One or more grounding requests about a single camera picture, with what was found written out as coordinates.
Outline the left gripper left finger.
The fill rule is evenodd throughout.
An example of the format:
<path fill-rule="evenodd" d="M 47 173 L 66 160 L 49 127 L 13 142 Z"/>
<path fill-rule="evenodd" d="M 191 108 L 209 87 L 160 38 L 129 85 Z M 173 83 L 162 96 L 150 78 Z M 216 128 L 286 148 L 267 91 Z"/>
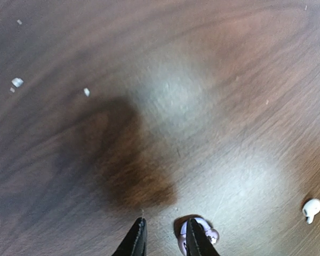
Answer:
<path fill-rule="evenodd" d="M 114 252 L 114 256 L 145 256 L 147 254 L 147 222 L 136 219 L 126 236 Z"/>

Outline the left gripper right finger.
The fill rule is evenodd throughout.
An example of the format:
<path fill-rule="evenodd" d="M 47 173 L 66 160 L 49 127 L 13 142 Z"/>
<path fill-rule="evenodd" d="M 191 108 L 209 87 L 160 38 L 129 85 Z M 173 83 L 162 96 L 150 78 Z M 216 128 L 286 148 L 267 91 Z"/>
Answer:
<path fill-rule="evenodd" d="M 187 255 L 189 256 L 219 256 L 210 243 L 198 222 L 191 218 L 187 222 Z"/>

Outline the purple earbud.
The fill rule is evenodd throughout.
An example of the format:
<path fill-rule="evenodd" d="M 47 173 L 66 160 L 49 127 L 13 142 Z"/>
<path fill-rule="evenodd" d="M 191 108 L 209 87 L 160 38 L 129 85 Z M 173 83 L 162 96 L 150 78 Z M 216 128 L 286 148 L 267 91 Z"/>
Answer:
<path fill-rule="evenodd" d="M 220 235 L 204 218 L 188 218 L 178 231 L 178 247 L 182 255 L 220 255 L 214 247 Z"/>

